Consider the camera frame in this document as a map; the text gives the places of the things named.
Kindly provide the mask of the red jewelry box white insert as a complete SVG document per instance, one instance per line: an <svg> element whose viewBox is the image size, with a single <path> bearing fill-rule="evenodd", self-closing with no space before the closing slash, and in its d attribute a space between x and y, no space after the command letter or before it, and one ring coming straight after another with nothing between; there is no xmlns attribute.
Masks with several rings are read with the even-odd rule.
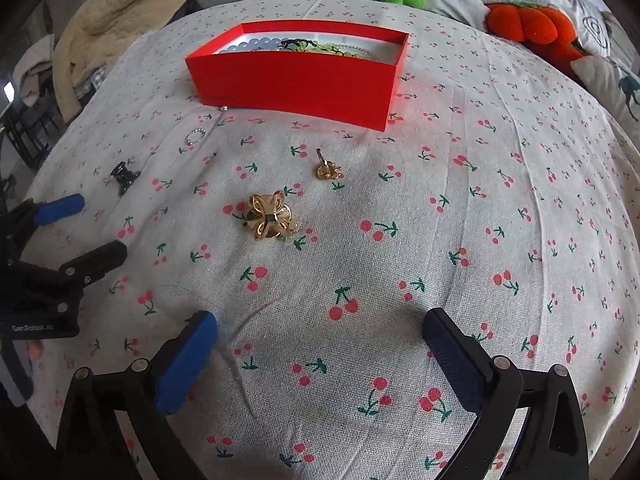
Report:
<svg viewBox="0 0 640 480"><path fill-rule="evenodd" d="M201 102L384 131L409 36L374 25L272 20L235 25L186 57Z"/></svg>

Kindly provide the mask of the black hair claw clip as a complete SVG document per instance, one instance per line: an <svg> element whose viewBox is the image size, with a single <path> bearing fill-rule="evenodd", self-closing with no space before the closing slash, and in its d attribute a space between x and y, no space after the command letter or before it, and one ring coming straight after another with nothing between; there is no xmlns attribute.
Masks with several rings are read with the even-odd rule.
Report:
<svg viewBox="0 0 640 480"><path fill-rule="evenodd" d="M140 177L140 174L140 171L129 169L126 162L119 162L110 173L110 176L118 184L118 195L123 196Z"/></svg>

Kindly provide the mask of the beige quilted blanket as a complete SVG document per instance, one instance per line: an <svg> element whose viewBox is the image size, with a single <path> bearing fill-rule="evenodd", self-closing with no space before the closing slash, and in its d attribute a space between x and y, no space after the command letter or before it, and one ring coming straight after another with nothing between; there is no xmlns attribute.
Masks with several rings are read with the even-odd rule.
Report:
<svg viewBox="0 0 640 480"><path fill-rule="evenodd" d="M64 122L81 112L76 89L95 70L112 68L138 38L167 25L187 1L86 0L53 52L53 87Z"/></svg>

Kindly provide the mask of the large gold knot earring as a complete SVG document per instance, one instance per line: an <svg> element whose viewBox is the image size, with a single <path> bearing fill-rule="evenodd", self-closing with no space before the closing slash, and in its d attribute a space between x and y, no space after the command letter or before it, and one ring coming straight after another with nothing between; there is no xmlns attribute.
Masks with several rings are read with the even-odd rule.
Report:
<svg viewBox="0 0 640 480"><path fill-rule="evenodd" d="M246 223L256 240L289 237L299 228L282 190L250 196Z"/></svg>

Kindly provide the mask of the small gold earring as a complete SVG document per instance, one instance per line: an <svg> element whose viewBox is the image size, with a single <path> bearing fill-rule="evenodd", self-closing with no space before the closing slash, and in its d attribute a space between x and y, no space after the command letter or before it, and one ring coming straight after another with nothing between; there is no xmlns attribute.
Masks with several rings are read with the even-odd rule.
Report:
<svg viewBox="0 0 640 480"><path fill-rule="evenodd" d="M335 162L327 160L320 148L316 149L316 153L319 159L319 165L316 169L316 175L320 180L341 180L344 178L342 168L337 166Z"/></svg>

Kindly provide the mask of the orange pumpkin plush cushion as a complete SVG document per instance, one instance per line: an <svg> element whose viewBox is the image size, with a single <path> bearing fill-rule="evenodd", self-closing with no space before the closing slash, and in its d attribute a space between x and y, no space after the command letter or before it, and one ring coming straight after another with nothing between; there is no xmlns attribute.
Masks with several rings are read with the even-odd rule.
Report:
<svg viewBox="0 0 640 480"><path fill-rule="evenodd" d="M551 6L487 3L487 29L502 39L522 44L570 79L572 63L585 56L573 22Z"/></svg>

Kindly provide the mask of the deer print white pillow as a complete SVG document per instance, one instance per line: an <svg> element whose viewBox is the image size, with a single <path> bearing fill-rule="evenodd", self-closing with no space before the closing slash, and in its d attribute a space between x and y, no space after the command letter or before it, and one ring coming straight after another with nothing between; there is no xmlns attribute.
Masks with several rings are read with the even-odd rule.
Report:
<svg viewBox="0 0 640 480"><path fill-rule="evenodd" d="M615 58L589 55L570 63L584 87L639 145L639 77Z"/></svg>

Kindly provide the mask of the cherry print bed sheet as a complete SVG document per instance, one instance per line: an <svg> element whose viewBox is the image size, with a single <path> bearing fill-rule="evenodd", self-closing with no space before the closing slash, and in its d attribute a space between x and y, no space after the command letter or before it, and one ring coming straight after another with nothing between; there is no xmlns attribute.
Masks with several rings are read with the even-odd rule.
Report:
<svg viewBox="0 0 640 480"><path fill-rule="evenodd" d="M186 56L261 18L408 32L385 131L198 102ZM343 179L317 177L317 148ZM123 196L119 162L141 172ZM248 200L277 190L299 228L256 240ZM521 47L375 2L217 6L136 41L29 193L86 206L39 230L27 261L128 247L87 289L79 335L44 345L29 408L49 440L78 367L148 358L207 309L220 341L171 423L209 478L434 478L473 420L421 336L440 307L490 354L568 368L591 478L634 442L639 154Z"/></svg>

